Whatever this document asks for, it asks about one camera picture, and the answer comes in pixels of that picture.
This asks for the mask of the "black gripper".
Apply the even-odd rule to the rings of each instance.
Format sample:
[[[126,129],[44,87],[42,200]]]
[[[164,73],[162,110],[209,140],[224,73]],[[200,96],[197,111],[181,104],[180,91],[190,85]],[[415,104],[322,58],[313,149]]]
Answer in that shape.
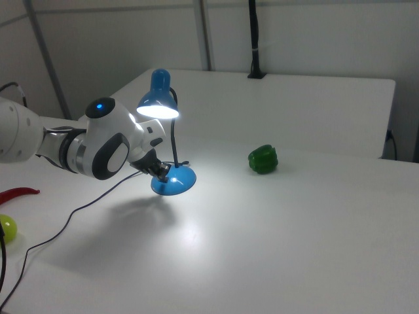
[[[156,179],[161,183],[168,182],[167,174],[170,171],[171,165],[164,162],[161,163],[161,161],[157,158],[156,150],[154,148],[152,148],[139,160],[130,162],[130,165],[143,173],[156,177]]]

